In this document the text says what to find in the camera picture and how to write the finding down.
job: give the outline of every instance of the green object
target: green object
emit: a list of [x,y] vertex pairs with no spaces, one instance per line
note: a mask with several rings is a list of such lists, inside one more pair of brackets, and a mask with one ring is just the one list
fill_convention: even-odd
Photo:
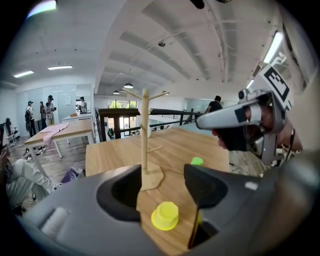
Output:
[[192,158],[191,164],[196,166],[202,166],[204,163],[203,159],[200,157],[194,157]]

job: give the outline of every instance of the wooden base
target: wooden base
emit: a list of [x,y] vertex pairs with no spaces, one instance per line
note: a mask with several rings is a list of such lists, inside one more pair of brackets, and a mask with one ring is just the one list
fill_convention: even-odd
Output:
[[140,191],[154,190],[159,187],[161,181],[164,179],[164,173],[161,167],[152,162],[147,162],[147,174],[142,172],[142,186]]

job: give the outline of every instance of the yellow cup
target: yellow cup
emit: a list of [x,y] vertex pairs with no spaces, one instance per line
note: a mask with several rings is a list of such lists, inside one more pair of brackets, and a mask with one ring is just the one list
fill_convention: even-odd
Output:
[[179,209],[173,202],[162,202],[151,215],[152,224],[159,230],[172,230],[179,220]]

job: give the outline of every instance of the backpack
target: backpack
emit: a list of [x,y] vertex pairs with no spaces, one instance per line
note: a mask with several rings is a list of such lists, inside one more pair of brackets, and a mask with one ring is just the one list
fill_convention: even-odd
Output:
[[29,111],[29,110],[26,110],[26,111],[25,111],[25,114],[24,114],[24,119],[25,119],[25,121],[26,121],[27,123],[30,122],[30,118],[31,118],[30,111]]

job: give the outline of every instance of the green tree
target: green tree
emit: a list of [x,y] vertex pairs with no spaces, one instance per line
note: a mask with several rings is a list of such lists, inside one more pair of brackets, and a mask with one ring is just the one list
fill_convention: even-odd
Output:
[[136,101],[130,101],[130,106],[129,103],[125,106],[126,109],[136,109],[137,108],[137,102]]
[[122,106],[118,101],[113,100],[111,101],[109,109],[122,109]]

